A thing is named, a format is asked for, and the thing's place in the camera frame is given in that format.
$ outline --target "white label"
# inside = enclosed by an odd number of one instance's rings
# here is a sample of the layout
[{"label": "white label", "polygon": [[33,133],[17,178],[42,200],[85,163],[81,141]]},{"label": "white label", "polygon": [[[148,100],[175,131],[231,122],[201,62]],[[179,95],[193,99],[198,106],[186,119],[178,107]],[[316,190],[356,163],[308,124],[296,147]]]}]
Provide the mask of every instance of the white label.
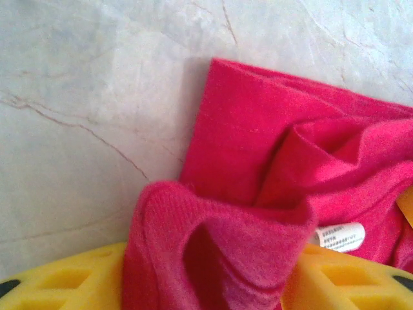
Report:
[{"label": "white label", "polygon": [[316,240],[320,247],[349,252],[360,247],[366,237],[366,231],[360,223],[349,223],[320,227],[316,229]]}]

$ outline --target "marble vein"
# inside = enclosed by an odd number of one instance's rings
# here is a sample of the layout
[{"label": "marble vein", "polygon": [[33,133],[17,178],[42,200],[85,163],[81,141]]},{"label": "marble vein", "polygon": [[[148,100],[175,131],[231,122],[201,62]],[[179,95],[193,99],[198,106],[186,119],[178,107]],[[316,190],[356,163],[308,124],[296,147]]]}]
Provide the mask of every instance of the marble vein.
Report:
[{"label": "marble vein", "polygon": [[[25,72],[25,71],[23,71],[21,74],[16,74],[16,75],[7,75],[7,76],[17,76],[17,77],[21,77],[21,76],[24,76],[24,75],[26,75],[26,74],[30,74],[33,78],[36,78],[36,74],[34,74],[34,73],[32,73],[32,72]],[[125,131],[125,132],[131,132],[131,133],[133,133],[133,134],[135,134],[135,135],[137,135],[138,137],[139,137],[139,139],[140,140],[142,140],[142,141],[144,141],[144,142],[147,142],[147,143],[151,143],[151,144],[153,144],[153,145],[158,145],[158,146],[160,146],[162,149],[164,149],[169,155],[172,155],[173,157],[176,157],[176,159],[179,161],[179,162],[181,162],[181,163],[183,163],[183,159],[182,158],[180,158],[175,152],[172,152],[168,147],[166,147],[164,144],[162,144],[162,142],[164,141],[164,142],[171,142],[171,141],[176,141],[176,140],[178,140],[178,138],[161,138],[161,137],[158,137],[158,138],[156,138],[156,139],[150,139],[150,138],[148,138],[148,137],[146,137],[146,132],[142,132],[141,130],[138,130],[138,129],[136,129],[136,128],[133,128],[133,127],[128,127],[128,126],[122,126],[122,125],[120,125],[120,124],[117,124],[117,123],[100,123],[100,122],[98,122],[98,121],[96,121],[96,120],[94,120],[94,119],[92,119],[91,117],[89,117],[89,116],[83,116],[83,115],[79,115],[79,114],[74,114],[74,113],[71,113],[71,114],[67,114],[67,113],[63,113],[63,112],[60,112],[60,111],[58,111],[58,110],[54,110],[54,109],[52,109],[52,108],[49,108],[49,107],[47,107],[46,105],[44,105],[44,104],[42,104],[42,103],[40,103],[40,102],[38,102],[38,101],[29,101],[29,100],[27,100],[27,99],[25,99],[25,98],[21,98],[21,97],[19,97],[19,96],[16,96],[16,95],[13,95],[13,94],[10,94],[10,93],[7,93],[7,92],[4,92],[4,91],[2,91],[2,93],[4,93],[4,94],[6,94],[8,97],[11,97],[11,98],[13,98],[13,99],[11,99],[11,100],[9,100],[9,101],[11,101],[11,103],[12,104],[8,104],[5,100],[0,100],[0,103],[4,103],[5,105],[8,105],[8,106],[10,106],[10,107],[20,107],[20,105],[18,105],[18,102],[22,102],[22,103],[25,103],[26,105],[28,105],[28,106],[30,106],[31,108],[34,108],[34,109],[37,109],[37,110],[39,110],[39,109],[42,109],[42,110],[45,110],[45,111],[47,111],[47,112],[50,112],[50,113],[53,113],[53,114],[55,114],[55,115],[58,115],[58,116],[61,116],[61,117],[64,117],[64,118],[75,118],[75,119],[79,119],[79,120],[81,120],[81,121],[85,121],[85,122],[87,122],[87,123],[89,123],[89,124],[91,124],[91,125],[95,125],[95,126],[105,126],[105,127],[110,127],[110,128],[116,128],[116,129],[120,129],[120,130],[123,130],[123,131]],[[47,115],[49,118],[52,118],[54,121],[58,121],[57,119],[55,119],[55,118],[53,118],[51,115]],[[80,124],[77,124],[77,126],[78,127],[85,127],[86,129],[85,130],[91,130],[91,129],[89,129],[88,127],[86,127],[85,125],[80,125]]]},{"label": "marble vein", "polygon": [[58,119],[53,118],[52,116],[47,115],[46,113],[40,111],[37,107],[24,102],[21,100],[21,102],[23,102],[22,105],[19,105],[19,102],[14,101],[12,102],[12,104],[7,103],[5,100],[1,100],[0,103],[7,105],[9,107],[12,107],[14,109],[17,110],[31,110],[33,112],[35,112],[37,115],[48,119],[49,121],[52,121],[58,125],[61,126],[65,126],[65,127],[70,127],[70,128],[80,128],[83,129],[85,131],[87,131],[89,134],[93,135],[93,137],[95,137],[96,139],[98,139],[100,142],[104,143],[107,147],[110,147],[112,150],[114,150],[115,152],[117,152],[124,160],[126,160],[127,162],[129,162],[132,166],[134,166],[134,168],[139,171],[142,176],[147,180],[150,181],[148,176],[145,174],[145,172],[143,171],[143,169],[139,168],[130,158],[128,158],[125,154],[123,154],[123,152],[121,150],[119,150],[117,147],[115,147],[114,145],[112,145],[111,143],[107,142],[105,139],[103,139],[102,137],[98,136],[92,129],[82,125],[82,124],[71,124],[71,123],[67,123]]},{"label": "marble vein", "polygon": [[307,15],[311,18],[312,22],[322,31],[324,32],[329,38],[331,38],[331,40],[333,40],[335,43],[337,43],[338,45],[344,46],[344,43],[341,42],[340,40],[338,40],[337,38],[335,38],[330,31],[328,31],[328,29],[326,27],[324,27],[323,25],[321,25],[315,18],[314,16],[311,14],[310,10],[307,8],[307,6],[305,5],[305,2],[303,0],[298,0],[298,2],[303,6],[303,8],[305,9],[305,12],[307,13]]},{"label": "marble vein", "polygon": [[191,1],[191,2],[189,2],[189,3],[190,3],[191,5],[193,5],[193,6],[196,6],[197,8],[200,8],[202,11],[205,11],[206,13],[208,13],[208,14],[210,14],[210,15],[213,15],[213,13],[212,13],[209,9],[203,7],[203,6],[200,5],[199,3],[195,2],[195,1]]},{"label": "marble vein", "polygon": [[64,234],[64,233],[71,233],[74,231],[80,231],[82,229],[86,229],[86,228],[91,228],[93,226],[96,225],[100,225],[104,222],[107,222],[109,220],[111,220],[113,217],[115,217],[116,215],[118,215],[121,212],[121,210],[118,210],[116,212],[113,212],[103,218],[100,218],[96,221],[92,221],[89,223],[86,223],[84,225],[79,225],[79,226],[75,226],[75,227],[71,227],[71,228],[67,228],[67,229],[60,229],[58,231],[49,231],[49,232],[42,232],[41,234],[33,234],[31,236],[24,236],[24,237],[20,237],[20,238],[12,238],[12,239],[7,239],[7,240],[1,240],[0,241],[0,245],[3,244],[10,244],[10,243],[17,243],[17,242],[22,242],[22,241],[27,241],[27,240],[33,240],[33,239],[38,239],[38,238],[44,238],[44,237],[49,237],[49,236],[55,236],[57,234]]},{"label": "marble vein", "polygon": [[235,36],[234,29],[232,29],[232,25],[231,25],[231,22],[230,22],[230,18],[228,17],[227,8],[225,6],[225,0],[222,0],[222,9],[224,11],[225,19],[227,21],[227,28],[228,28],[229,32],[231,33],[231,36],[232,36],[232,39],[234,40],[235,45],[238,46],[237,37]]}]

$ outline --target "orange object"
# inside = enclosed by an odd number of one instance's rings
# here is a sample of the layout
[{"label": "orange object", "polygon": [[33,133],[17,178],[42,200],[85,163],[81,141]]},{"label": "orange object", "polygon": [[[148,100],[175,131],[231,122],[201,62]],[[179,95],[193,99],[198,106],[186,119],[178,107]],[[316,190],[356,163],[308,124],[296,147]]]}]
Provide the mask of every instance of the orange object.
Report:
[{"label": "orange object", "polygon": [[411,310],[413,274],[307,245],[281,297],[283,310]]},{"label": "orange object", "polygon": [[124,251],[117,243],[17,274],[0,284],[0,309],[120,310]]},{"label": "orange object", "polygon": [[413,186],[399,196],[397,204],[401,212],[405,215],[406,220],[413,228]]}]

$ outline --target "rectangular hole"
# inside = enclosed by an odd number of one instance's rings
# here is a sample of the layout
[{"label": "rectangular hole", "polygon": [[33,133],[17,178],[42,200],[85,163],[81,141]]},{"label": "rectangular hole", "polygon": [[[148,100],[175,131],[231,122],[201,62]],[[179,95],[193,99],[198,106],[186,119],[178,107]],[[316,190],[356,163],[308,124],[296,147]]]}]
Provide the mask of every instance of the rectangular hole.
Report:
[{"label": "rectangular hole", "polygon": [[360,310],[409,310],[411,309],[402,300],[394,296],[353,296],[350,298]]},{"label": "rectangular hole", "polygon": [[63,269],[50,276],[39,286],[40,289],[77,289],[90,275],[85,269]]},{"label": "rectangular hole", "polygon": [[322,272],[336,286],[377,285],[364,269],[358,267],[329,265],[323,266]]},{"label": "rectangular hole", "polygon": [[59,310],[64,304],[63,300],[25,300],[16,310]]}]

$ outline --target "fabric fold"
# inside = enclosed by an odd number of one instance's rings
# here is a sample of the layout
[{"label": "fabric fold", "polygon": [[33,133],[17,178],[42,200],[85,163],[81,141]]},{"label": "fabric fold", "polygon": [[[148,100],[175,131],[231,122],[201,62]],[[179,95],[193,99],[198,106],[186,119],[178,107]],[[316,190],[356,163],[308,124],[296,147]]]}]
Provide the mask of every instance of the fabric fold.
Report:
[{"label": "fabric fold", "polygon": [[179,183],[137,204],[123,309],[279,307],[316,225],[362,223],[351,254],[413,272],[412,184],[412,108],[213,59]]}]

